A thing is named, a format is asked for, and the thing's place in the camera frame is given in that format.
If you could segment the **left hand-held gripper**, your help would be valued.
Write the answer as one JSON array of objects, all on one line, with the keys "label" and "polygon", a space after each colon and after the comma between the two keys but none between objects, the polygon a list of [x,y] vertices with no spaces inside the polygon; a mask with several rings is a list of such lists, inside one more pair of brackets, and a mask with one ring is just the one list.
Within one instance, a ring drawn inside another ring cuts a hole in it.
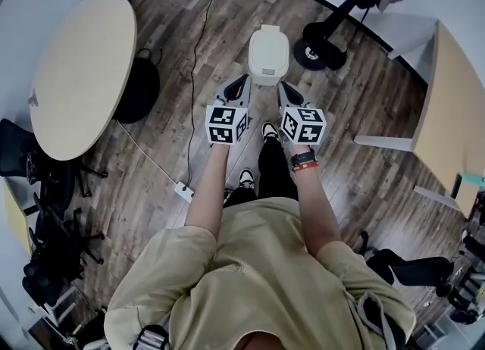
[{"label": "left hand-held gripper", "polygon": [[240,141],[249,125],[252,81],[243,74],[217,87],[215,100],[206,108],[205,130],[211,145],[233,145]]}]

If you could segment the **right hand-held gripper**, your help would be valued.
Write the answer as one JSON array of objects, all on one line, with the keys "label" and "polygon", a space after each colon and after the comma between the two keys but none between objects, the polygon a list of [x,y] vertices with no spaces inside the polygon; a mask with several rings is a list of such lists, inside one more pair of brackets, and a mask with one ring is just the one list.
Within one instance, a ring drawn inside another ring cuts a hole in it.
[{"label": "right hand-held gripper", "polygon": [[319,145],[327,122],[324,113],[295,85],[278,84],[280,131],[286,142],[295,145]]}]

